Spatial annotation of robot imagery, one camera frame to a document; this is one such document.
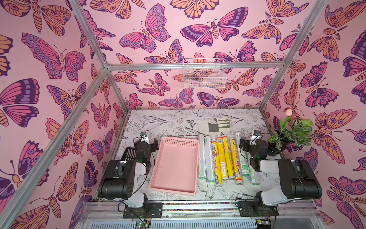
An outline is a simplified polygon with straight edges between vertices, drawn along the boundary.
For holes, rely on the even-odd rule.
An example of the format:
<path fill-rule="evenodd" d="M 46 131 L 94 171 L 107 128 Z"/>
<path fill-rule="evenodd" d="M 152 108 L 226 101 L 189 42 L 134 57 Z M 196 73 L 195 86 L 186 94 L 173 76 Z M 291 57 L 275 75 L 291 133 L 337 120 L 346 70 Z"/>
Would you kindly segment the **aluminium front rail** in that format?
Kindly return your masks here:
<path fill-rule="evenodd" d="M 161 219 L 187 218 L 229 218 L 240 217 L 239 205 L 243 200 L 187 200 L 159 201 L 162 203 Z M 87 219 L 123 219 L 125 205 L 119 202 L 89 202 L 84 206 L 82 220 Z M 279 219 L 320 218 L 313 202 L 296 201 L 279 205 Z"/>

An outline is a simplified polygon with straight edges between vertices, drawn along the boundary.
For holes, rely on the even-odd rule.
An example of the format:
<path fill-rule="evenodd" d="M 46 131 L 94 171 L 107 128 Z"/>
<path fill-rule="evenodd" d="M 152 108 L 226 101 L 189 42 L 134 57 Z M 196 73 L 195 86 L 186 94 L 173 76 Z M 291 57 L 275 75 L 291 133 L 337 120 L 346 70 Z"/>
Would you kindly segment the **potted green plant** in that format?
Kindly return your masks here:
<path fill-rule="evenodd" d="M 293 150 L 300 150 L 310 145 L 313 122 L 310 119 L 293 119 L 293 113 L 294 111 L 289 108 L 285 111 L 285 120 L 275 120 L 268 147 L 276 154 L 283 152 L 288 146 Z"/>

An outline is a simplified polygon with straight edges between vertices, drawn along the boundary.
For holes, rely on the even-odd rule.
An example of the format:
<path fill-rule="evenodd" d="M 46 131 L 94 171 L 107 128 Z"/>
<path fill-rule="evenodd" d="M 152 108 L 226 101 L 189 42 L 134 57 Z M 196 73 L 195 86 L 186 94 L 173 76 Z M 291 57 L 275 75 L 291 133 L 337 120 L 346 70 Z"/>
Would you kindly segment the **pink perforated plastic basket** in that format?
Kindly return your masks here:
<path fill-rule="evenodd" d="M 149 189 L 195 195 L 199 153 L 197 139 L 162 137 Z"/>

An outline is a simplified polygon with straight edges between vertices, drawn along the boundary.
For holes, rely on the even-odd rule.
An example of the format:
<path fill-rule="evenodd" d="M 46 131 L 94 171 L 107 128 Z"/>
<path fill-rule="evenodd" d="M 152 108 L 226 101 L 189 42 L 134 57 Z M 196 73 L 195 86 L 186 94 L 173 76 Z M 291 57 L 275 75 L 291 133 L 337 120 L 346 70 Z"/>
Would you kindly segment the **yellow plastic wrap roll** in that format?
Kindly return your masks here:
<path fill-rule="evenodd" d="M 222 173 L 222 180 L 228 181 L 228 173 L 226 168 L 226 158 L 225 158 L 225 149 L 223 144 L 223 138 L 219 135 L 216 136 L 217 140 L 217 147 L 218 147 L 218 154 L 219 154 L 219 160 L 220 160 L 220 170 Z"/>
<path fill-rule="evenodd" d="M 232 160 L 233 160 L 233 169 L 234 169 L 234 176 L 235 176 L 235 183 L 238 186 L 241 186 L 244 184 L 242 174 L 241 174 L 241 166 L 240 166 L 240 160 L 239 155 L 237 151 L 237 144 L 235 138 L 230 138 L 230 147 L 232 150 Z"/>
<path fill-rule="evenodd" d="M 228 137 L 226 135 L 224 135 L 222 137 L 222 139 L 223 139 L 223 145 L 224 145 L 224 151 L 225 151 L 226 169 L 227 169 L 227 173 L 228 173 L 228 178 L 229 178 L 229 180 L 235 180 L 234 168 L 233 168 L 233 162 L 232 162 L 232 157 L 231 157 L 231 151 L 229 148 Z"/>
<path fill-rule="evenodd" d="M 215 186 L 217 188 L 222 187 L 222 173 L 220 169 L 220 159 L 218 154 L 218 147 L 217 147 L 217 141 L 215 139 L 212 139 L 212 156 L 213 156 L 213 166 L 214 166 L 214 173 L 215 173 Z"/>

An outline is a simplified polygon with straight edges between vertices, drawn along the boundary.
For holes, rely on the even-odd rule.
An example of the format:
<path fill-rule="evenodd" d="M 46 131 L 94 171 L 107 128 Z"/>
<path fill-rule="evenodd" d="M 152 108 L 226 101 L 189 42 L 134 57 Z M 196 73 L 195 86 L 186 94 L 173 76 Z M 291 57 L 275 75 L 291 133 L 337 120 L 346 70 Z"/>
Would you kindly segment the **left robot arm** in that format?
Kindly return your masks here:
<path fill-rule="evenodd" d="M 146 181 L 139 185 L 138 178 L 147 178 L 154 166 L 151 158 L 158 149 L 157 139 L 149 143 L 146 138 L 137 138 L 134 147 L 127 147 L 120 160 L 108 162 L 98 187 L 98 198 L 122 201 L 133 210 L 146 210 L 148 198 L 142 192 Z"/>

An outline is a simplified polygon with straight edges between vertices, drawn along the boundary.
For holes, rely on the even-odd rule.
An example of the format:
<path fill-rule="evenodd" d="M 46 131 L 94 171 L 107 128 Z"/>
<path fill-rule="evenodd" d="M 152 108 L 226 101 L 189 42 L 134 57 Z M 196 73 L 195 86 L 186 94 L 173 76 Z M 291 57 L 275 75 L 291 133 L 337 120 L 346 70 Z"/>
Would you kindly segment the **white green plastic wrap roll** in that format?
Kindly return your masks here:
<path fill-rule="evenodd" d="M 205 143 L 205 161 L 206 161 L 206 171 L 207 171 L 207 182 L 215 183 L 215 172 L 213 163 L 213 150 L 212 142 L 209 136 L 204 137 Z"/>
<path fill-rule="evenodd" d="M 248 161 L 246 159 L 246 156 L 244 156 L 244 154 L 242 153 L 241 148 L 240 148 L 240 141 L 241 141 L 242 134 L 241 134 L 241 132 L 235 132 L 234 136 L 235 136 L 235 140 L 236 140 L 236 148 L 237 148 L 237 152 L 238 152 L 238 156 L 239 156 L 240 171 L 241 171 L 242 177 L 246 178 L 246 179 L 250 179 Z"/>

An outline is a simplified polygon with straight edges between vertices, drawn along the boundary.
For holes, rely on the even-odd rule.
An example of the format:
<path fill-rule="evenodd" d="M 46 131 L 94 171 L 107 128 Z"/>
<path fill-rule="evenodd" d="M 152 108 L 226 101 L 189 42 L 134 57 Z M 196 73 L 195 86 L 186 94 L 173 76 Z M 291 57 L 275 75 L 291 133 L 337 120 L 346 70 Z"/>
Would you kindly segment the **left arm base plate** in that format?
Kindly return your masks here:
<path fill-rule="evenodd" d="M 149 202 L 144 204 L 140 208 L 125 207 L 123 218 L 124 219 L 154 219 L 161 218 L 163 213 L 163 204 L 161 202 Z"/>

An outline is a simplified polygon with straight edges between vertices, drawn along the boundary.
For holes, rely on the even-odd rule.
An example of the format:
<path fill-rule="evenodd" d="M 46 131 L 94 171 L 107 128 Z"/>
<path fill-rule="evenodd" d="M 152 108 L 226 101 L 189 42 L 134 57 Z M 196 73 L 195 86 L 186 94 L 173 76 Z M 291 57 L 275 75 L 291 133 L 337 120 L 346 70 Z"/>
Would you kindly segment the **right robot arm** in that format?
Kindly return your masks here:
<path fill-rule="evenodd" d="M 323 191 L 308 161 L 304 159 L 267 159 L 271 151 L 263 139 L 240 139 L 239 149 L 250 154 L 249 164 L 256 172 L 279 176 L 279 185 L 257 192 L 255 207 L 276 207 L 295 200 L 320 199 Z"/>

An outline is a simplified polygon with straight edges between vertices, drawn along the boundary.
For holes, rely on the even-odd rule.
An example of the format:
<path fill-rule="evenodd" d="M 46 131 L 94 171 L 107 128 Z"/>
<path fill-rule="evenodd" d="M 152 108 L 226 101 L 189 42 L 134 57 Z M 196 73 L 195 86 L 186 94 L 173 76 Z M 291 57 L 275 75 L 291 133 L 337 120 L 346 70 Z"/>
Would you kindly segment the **white red-label wrap roll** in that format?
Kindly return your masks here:
<path fill-rule="evenodd" d="M 252 185 L 254 186 L 258 186 L 260 185 L 259 181 L 258 181 L 258 174 L 257 172 L 253 169 L 252 167 L 252 163 L 249 160 L 249 173 L 250 173 L 250 182 Z"/>

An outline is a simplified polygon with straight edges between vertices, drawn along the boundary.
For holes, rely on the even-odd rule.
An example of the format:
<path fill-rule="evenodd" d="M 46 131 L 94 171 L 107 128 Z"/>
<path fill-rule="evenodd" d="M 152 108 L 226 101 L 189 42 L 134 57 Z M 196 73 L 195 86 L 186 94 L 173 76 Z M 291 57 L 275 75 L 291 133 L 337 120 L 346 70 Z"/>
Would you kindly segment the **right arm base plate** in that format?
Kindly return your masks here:
<path fill-rule="evenodd" d="M 235 202 L 241 217 L 277 217 L 279 216 L 276 207 L 261 207 L 256 205 L 253 201 L 245 201 L 240 199 Z"/>

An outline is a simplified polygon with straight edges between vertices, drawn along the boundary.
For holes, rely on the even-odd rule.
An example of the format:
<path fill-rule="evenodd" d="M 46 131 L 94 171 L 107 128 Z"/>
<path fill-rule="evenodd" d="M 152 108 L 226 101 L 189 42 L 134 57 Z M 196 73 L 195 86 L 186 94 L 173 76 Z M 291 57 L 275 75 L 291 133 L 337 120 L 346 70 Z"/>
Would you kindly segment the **folded beige green cloth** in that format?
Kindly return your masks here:
<path fill-rule="evenodd" d="M 231 123 L 225 117 L 198 120 L 197 129 L 204 135 L 225 134 L 231 131 Z"/>

